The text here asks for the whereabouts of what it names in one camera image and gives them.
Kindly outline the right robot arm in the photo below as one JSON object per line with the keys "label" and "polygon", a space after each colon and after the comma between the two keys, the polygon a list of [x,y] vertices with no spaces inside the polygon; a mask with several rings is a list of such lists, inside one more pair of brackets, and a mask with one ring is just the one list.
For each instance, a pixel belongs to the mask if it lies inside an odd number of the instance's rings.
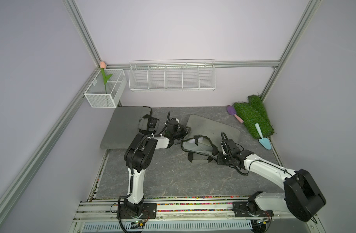
{"label": "right robot arm", "polygon": [[222,153],[219,163],[235,169],[240,175],[255,173],[282,189],[279,193],[257,191],[252,194],[243,211],[252,216],[266,211],[292,214],[298,220],[308,222],[326,205],[326,199],[313,179],[304,170],[292,170],[269,162],[255,153],[240,149],[232,139],[221,142]]}

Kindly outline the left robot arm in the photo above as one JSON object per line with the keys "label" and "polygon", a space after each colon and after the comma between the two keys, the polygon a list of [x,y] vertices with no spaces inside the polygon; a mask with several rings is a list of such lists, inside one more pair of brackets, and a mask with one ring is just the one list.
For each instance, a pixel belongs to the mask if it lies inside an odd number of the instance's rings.
{"label": "left robot arm", "polygon": [[167,118],[163,129],[156,133],[159,120],[153,117],[146,130],[140,130],[124,155],[128,168],[128,193],[123,197],[124,206],[135,212],[141,210],[144,202],[144,179],[146,169],[152,162],[156,149],[168,149],[176,140],[182,141],[191,131],[177,118]]}

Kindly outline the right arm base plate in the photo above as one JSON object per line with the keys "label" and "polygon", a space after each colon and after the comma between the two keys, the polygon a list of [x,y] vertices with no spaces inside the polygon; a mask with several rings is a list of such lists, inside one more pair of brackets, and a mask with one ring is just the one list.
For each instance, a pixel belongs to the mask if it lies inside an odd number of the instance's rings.
{"label": "right arm base plate", "polygon": [[235,217],[272,217],[272,210],[261,210],[255,203],[233,202]]}

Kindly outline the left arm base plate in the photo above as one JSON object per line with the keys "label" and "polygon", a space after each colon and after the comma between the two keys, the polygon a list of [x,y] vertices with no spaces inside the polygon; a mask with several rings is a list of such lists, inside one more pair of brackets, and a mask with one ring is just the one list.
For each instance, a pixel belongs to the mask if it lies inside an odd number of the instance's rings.
{"label": "left arm base plate", "polygon": [[155,219],[157,214],[156,203],[121,204],[118,217],[120,219]]}

